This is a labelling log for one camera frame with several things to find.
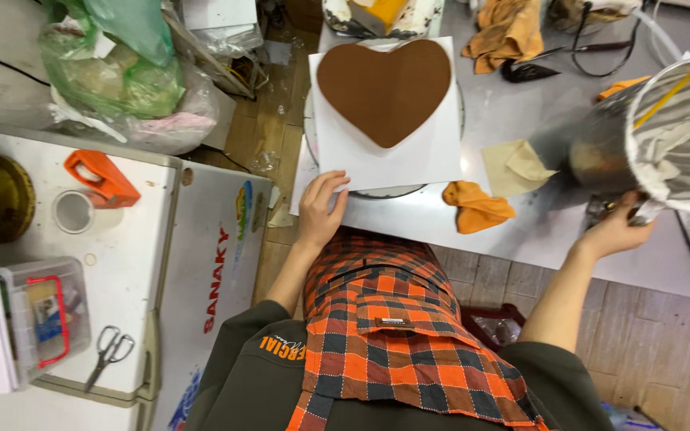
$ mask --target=green plastic bag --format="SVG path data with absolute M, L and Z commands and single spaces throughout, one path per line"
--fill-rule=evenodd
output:
M 175 50 L 159 0 L 84 0 L 103 31 L 113 34 L 153 64 L 165 67 Z
M 164 67 L 118 42 L 105 58 L 95 58 L 102 32 L 78 0 L 61 0 L 68 18 L 43 26 L 39 50 L 52 85 L 73 107 L 104 115 L 141 119 L 166 117 L 185 93 L 174 57 Z

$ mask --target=plastic container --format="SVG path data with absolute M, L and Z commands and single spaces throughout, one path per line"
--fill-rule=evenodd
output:
M 20 385 L 91 343 L 81 263 L 63 257 L 0 268 Z

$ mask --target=scissors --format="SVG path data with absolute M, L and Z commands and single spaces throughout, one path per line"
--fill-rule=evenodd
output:
M 103 336 L 106 334 L 106 331 L 112 332 L 113 337 L 105 347 L 101 347 L 101 342 L 103 340 Z M 129 337 L 127 334 L 120 335 L 121 330 L 113 325 L 108 325 L 107 327 L 103 328 L 100 338 L 97 338 L 97 355 L 99 356 L 99 358 L 97 358 L 97 365 L 90 374 L 90 378 L 87 380 L 87 383 L 84 385 L 84 393 L 89 393 L 90 389 L 95 386 L 97 378 L 101 376 L 101 373 L 108 364 L 113 364 L 126 358 L 129 356 L 129 352 L 132 351 L 132 348 L 135 347 L 135 340 L 133 340 L 132 337 Z M 129 349 L 127 349 L 127 352 L 122 357 L 118 357 L 117 353 L 119 352 L 121 345 L 124 344 L 125 340 L 127 341 L 127 344 L 129 344 Z

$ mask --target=dark green jacket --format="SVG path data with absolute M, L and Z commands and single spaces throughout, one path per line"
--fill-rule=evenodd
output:
M 305 323 L 290 320 L 273 301 L 225 321 L 209 357 L 186 431 L 283 430 L 302 392 L 305 360 L 285 349 L 260 348 L 270 339 L 281 346 L 307 342 Z M 548 428 L 613 431 L 593 382 L 579 358 L 542 343 L 516 343 L 499 355 L 523 374 L 532 401 Z M 335 399 L 327 431 L 498 431 L 498 423 L 461 414 L 438 414 L 396 401 Z

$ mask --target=white cake board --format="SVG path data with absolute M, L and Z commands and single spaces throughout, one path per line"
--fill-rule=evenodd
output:
M 393 148 L 383 149 L 340 115 L 321 93 L 316 79 L 324 54 L 308 56 L 321 172 L 345 170 L 350 190 L 412 186 L 462 180 L 459 143 L 459 105 L 452 58 L 452 38 L 431 39 L 449 57 L 452 80 L 443 101 L 426 122 Z M 388 51 L 396 44 L 371 47 Z

